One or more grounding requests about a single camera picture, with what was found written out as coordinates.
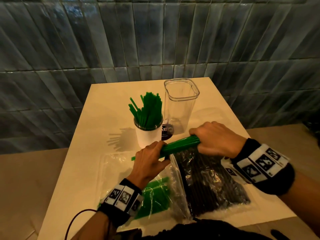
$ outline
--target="person's left hand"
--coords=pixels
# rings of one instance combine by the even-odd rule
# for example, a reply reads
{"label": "person's left hand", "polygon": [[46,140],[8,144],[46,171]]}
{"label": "person's left hand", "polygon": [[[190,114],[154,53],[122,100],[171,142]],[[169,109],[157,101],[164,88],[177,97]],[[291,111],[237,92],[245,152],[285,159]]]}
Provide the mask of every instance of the person's left hand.
{"label": "person's left hand", "polygon": [[165,169],[170,164],[170,160],[159,161],[160,150],[163,145],[166,145],[164,141],[155,141],[138,151],[132,172],[127,180],[143,190],[151,180]]}

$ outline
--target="plastic bag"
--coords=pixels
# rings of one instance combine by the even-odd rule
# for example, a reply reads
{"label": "plastic bag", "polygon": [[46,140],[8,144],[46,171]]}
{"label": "plastic bag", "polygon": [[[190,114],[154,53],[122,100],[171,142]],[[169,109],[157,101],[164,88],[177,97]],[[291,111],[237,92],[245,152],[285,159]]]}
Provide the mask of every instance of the plastic bag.
{"label": "plastic bag", "polygon": [[221,165],[222,157],[208,157],[196,148],[190,148],[175,153],[172,158],[179,167],[193,217],[234,205],[250,204],[243,186],[236,183]]}
{"label": "plastic bag", "polygon": [[[96,189],[97,206],[115,185],[131,173],[134,165],[134,161],[131,161],[133,154],[134,152],[125,152],[101,157]],[[178,223],[192,221],[176,164],[171,163],[152,180],[143,190],[143,196],[144,200],[136,217],[120,226],[118,231],[161,222],[164,229],[171,229]]]}

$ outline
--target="black and white marker tag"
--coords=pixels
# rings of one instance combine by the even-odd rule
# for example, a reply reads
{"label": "black and white marker tag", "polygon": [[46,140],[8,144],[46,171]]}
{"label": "black and white marker tag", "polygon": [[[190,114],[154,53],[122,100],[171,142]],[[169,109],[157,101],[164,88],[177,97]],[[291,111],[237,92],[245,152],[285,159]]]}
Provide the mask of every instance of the black and white marker tag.
{"label": "black and white marker tag", "polygon": [[254,183],[258,183],[267,179],[267,177],[248,158],[237,162],[237,165]]}
{"label": "black and white marker tag", "polygon": [[283,169],[288,164],[287,159],[281,157],[274,150],[269,148],[266,144],[261,145],[253,153],[251,153],[249,159],[256,163],[270,177],[275,176],[281,169]]}
{"label": "black and white marker tag", "polygon": [[119,208],[122,211],[125,211],[133,193],[134,193],[134,190],[132,188],[125,186],[124,189],[122,190],[118,200],[114,204],[114,206]]}
{"label": "black and white marker tag", "polygon": [[138,194],[136,199],[134,200],[132,206],[128,210],[128,214],[130,216],[135,216],[138,213],[142,201],[143,201],[143,196]]}
{"label": "black and white marker tag", "polygon": [[123,185],[117,185],[115,188],[111,191],[111,193],[107,196],[104,202],[107,204],[113,205],[115,201],[118,199],[121,191],[123,190]]}
{"label": "black and white marker tag", "polygon": [[251,182],[246,179],[244,176],[239,173],[234,166],[232,165],[230,158],[228,159],[221,159],[221,165],[225,168],[225,170],[230,174],[230,176],[233,178],[234,181],[236,181],[239,184],[246,185],[251,184]]}

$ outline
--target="tiled wall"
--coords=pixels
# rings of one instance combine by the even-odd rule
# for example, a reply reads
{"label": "tiled wall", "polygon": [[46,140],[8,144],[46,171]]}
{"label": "tiled wall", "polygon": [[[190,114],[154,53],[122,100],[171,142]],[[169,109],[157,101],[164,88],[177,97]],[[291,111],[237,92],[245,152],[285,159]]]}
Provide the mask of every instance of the tiled wall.
{"label": "tiled wall", "polygon": [[246,128],[320,105],[319,0],[1,0],[0,154],[68,147],[92,83],[209,76]]}

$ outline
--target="empty transparent container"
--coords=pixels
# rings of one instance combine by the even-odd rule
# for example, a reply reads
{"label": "empty transparent container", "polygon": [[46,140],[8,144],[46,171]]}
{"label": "empty transparent container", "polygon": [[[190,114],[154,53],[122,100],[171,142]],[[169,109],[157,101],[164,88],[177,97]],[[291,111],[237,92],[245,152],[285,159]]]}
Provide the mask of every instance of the empty transparent container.
{"label": "empty transparent container", "polygon": [[178,78],[164,82],[164,121],[168,133],[184,133],[200,92],[191,79]]}

